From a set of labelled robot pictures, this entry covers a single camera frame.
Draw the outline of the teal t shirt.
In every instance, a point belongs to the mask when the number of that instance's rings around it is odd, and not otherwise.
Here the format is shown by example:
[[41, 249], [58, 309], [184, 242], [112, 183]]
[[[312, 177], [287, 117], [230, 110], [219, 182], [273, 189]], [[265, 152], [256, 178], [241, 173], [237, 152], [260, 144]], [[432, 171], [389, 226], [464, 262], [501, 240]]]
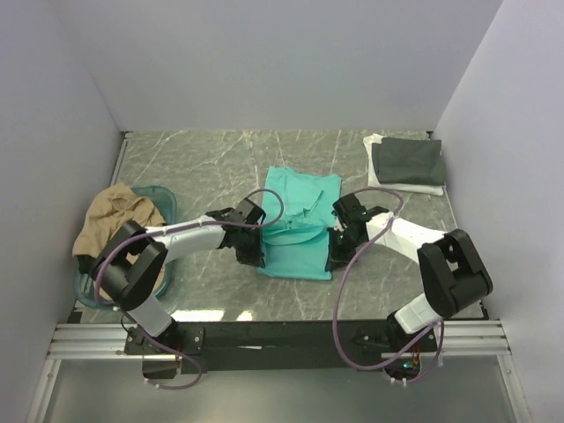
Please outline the teal t shirt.
[[265, 187], [279, 194], [263, 195], [266, 220], [276, 223], [263, 229], [264, 267], [270, 278], [331, 280], [325, 269], [329, 232], [336, 217], [333, 204], [340, 198], [341, 178], [336, 174], [302, 174], [290, 167], [270, 167]]

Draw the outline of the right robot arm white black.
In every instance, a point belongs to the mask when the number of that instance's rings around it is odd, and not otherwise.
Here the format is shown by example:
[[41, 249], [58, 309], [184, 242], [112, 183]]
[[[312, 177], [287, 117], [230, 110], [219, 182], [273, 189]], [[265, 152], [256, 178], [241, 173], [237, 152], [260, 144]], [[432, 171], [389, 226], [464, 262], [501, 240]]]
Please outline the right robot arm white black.
[[363, 248], [380, 245], [419, 266], [423, 293], [386, 319], [386, 341], [405, 352], [418, 340], [418, 332], [449, 319], [493, 291], [493, 282], [471, 237], [461, 229], [429, 229], [398, 217], [396, 209], [368, 209], [354, 193], [333, 203], [337, 225], [328, 230], [326, 271], [347, 268]]

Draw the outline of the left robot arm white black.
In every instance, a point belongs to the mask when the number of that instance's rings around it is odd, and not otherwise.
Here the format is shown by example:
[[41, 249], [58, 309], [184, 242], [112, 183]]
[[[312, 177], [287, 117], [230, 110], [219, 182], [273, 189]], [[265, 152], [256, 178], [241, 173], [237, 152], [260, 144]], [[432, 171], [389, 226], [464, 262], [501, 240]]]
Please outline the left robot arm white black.
[[97, 291], [145, 332], [145, 343], [157, 354], [182, 343], [176, 320], [163, 308], [153, 288], [163, 267], [188, 254], [230, 248], [239, 263], [264, 267], [261, 250], [265, 211], [245, 198], [237, 207], [207, 212], [198, 219], [170, 226], [124, 223], [92, 262], [88, 275]]

